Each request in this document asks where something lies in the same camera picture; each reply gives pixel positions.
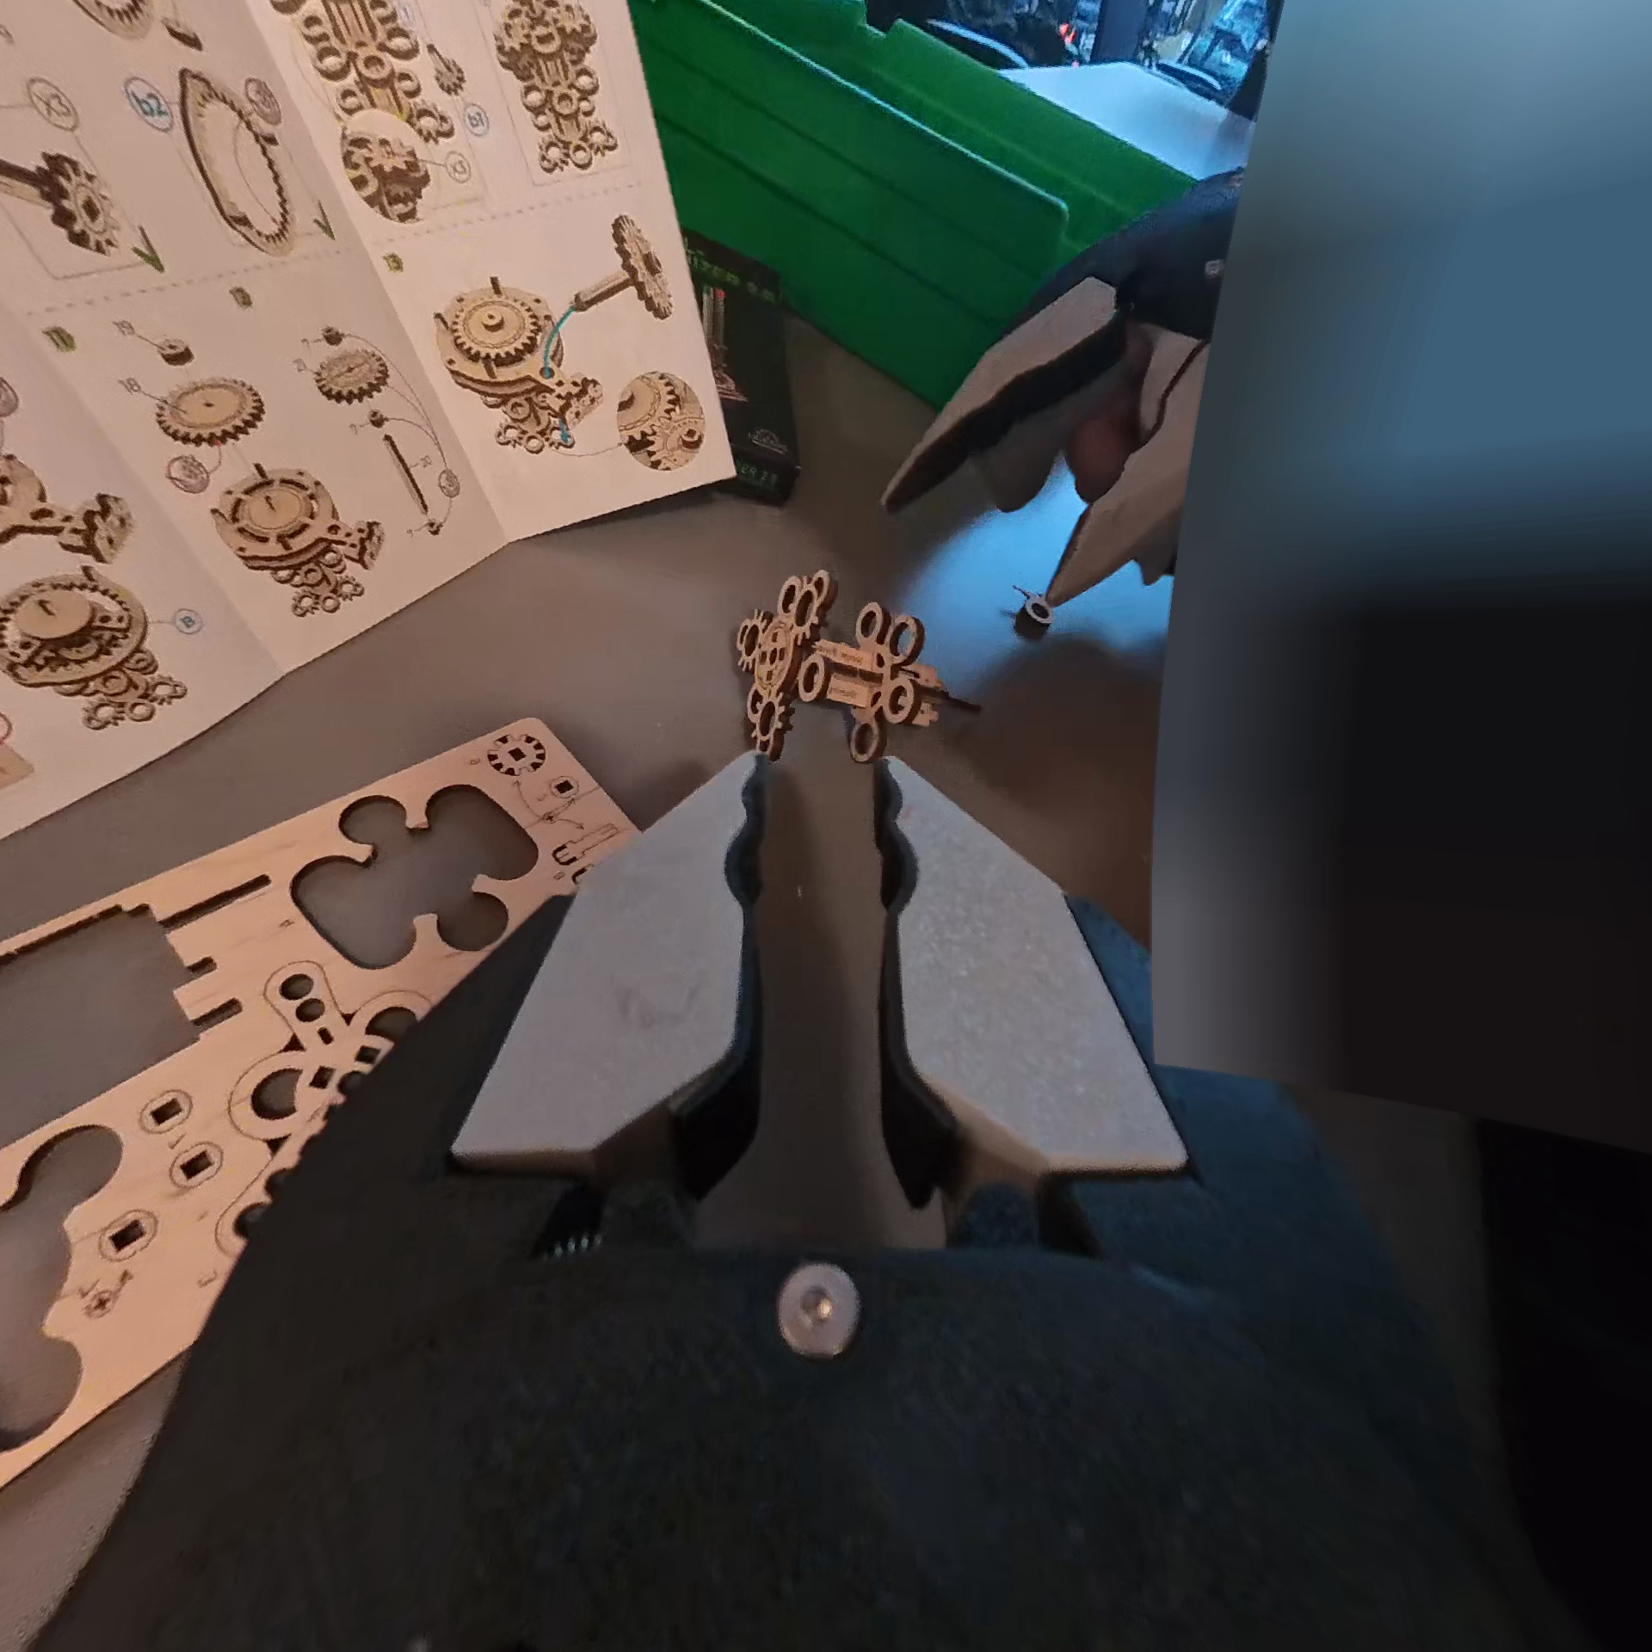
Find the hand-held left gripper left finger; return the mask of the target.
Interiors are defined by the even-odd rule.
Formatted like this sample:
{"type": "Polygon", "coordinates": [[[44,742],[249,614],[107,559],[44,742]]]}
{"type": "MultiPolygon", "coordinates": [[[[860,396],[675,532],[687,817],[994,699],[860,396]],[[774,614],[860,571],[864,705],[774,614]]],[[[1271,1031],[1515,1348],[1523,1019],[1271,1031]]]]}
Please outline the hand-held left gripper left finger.
{"type": "Polygon", "coordinates": [[[770,772],[732,762],[585,878],[451,1147],[457,1169],[707,1196],[738,1165],[760,1114],[770,772]]]}

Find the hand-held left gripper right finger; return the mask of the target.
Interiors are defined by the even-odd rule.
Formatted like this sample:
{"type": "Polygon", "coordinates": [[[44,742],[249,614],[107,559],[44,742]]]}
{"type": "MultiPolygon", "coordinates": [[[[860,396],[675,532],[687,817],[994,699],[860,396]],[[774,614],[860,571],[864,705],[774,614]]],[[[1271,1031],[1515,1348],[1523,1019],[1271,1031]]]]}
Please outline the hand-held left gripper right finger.
{"type": "Polygon", "coordinates": [[[882,1135],[908,1204],[1189,1171],[1063,890],[896,758],[878,766],[874,827],[882,1135]]]}

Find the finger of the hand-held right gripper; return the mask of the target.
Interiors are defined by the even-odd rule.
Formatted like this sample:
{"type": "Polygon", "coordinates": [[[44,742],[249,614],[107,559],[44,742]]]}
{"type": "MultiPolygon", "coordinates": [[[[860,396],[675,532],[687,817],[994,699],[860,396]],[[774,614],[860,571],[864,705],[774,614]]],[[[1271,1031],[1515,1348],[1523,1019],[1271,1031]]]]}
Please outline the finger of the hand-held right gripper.
{"type": "Polygon", "coordinates": [[[1126,353],[1118,290],[1088,276],[992,345],[890,481],[900,514],[974,469],[1002,512],[1031,504],[1126,353]]]}
{"type": "Polygon", "coordinates": [[[1173,571],[1206,349],[1183,335],[1132,335],[1126,390],[1067,445],[1085,514],[1045,589],[1061,608],[1134,563],[1153,585],[1173,571]]]}

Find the wooden gear model assembly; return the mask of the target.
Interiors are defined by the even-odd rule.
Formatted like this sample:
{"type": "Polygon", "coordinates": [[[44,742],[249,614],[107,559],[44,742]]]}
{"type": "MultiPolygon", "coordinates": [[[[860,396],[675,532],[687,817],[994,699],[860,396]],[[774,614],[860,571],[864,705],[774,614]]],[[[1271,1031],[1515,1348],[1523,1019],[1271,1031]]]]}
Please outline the wooden gear model assembly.
{"type": "Polygon", "coordinates": [[[829,636],[839,585],[831,571],[795,575],[776,610],[754,610],[736,630],[736,667],[750,677],[746,720],[754,752],[780,760],[797,707],[837,705],[850,715],[850,756],[870,766],[896,728],[927,728],[945,707],[980,713],[945,685],[923,656],[925,628],[909,612],[866,604],[854,638],[829,636]]]}

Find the black model kit box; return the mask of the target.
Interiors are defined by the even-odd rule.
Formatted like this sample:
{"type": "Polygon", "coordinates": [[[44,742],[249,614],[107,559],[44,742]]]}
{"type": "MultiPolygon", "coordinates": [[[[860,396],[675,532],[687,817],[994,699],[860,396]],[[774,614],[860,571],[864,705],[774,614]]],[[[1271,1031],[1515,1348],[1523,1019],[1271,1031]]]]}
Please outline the black model kit box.
{"type": "Polygon", "coordinates": [[[780,276],[703,235],[685,233],[685,246],[736,465],[723,488],[782,508],[801,463],[780,276]]]}

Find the laser-cut wooden parts sheet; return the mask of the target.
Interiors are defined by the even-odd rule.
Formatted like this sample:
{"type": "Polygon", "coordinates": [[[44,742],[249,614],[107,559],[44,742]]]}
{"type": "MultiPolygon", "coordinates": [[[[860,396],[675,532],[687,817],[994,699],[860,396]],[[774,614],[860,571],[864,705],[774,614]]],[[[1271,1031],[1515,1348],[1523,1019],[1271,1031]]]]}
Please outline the laser-cut wooden parts sheet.
{"type": "Polygon", "coordinates": [[[473,884],[502,907],[506,937],[638,836],[546,722],[526,717],[5,943],[13,962],[107,917],[152,917],[190,970],[176,1000],[198,1031],[184,1051],[5,1147],[7,1204],[74,1133],[105,1130],[121,1149],[111,1181],[66,1220],[68,1281],[44,1326],[78,1358],[76,1393],[40,1434],[5,1446],[5,1485],[186,1356],[257,1212],[333,1108],[495,951],[461,949],[436,915],[418,915],[404,958],[361,964],[296,897],[312,868],[378,856],[345,833],[359,805],[394,801],[424,833],[434,801],[459,789],[485,795],[532,842],[524,874],[473,884]]]}

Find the large green plastic bin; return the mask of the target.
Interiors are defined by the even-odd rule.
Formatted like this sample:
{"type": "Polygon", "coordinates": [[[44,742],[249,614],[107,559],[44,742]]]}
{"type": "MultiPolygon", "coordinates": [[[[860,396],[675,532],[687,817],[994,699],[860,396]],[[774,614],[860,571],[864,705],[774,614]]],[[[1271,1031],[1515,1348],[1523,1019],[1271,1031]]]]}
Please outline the large green plastic bin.
{"type": "Polygon", "coordinates": [[[685,229],[931,408],[1035,290],[1193,178],[864,5],[640,3],[685,229]]]}

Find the folded paper instruction booklet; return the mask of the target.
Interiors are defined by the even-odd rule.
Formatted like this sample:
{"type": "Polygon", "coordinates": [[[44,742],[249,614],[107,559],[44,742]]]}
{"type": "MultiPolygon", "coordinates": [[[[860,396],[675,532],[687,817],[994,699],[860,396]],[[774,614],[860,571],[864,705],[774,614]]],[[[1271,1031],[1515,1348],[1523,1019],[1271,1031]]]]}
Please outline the folded paper instruction booklet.
{"type": "Polygon", "coordinates": [[[3,5],[7,838],[734,479],[626,5],[3,5]]]}

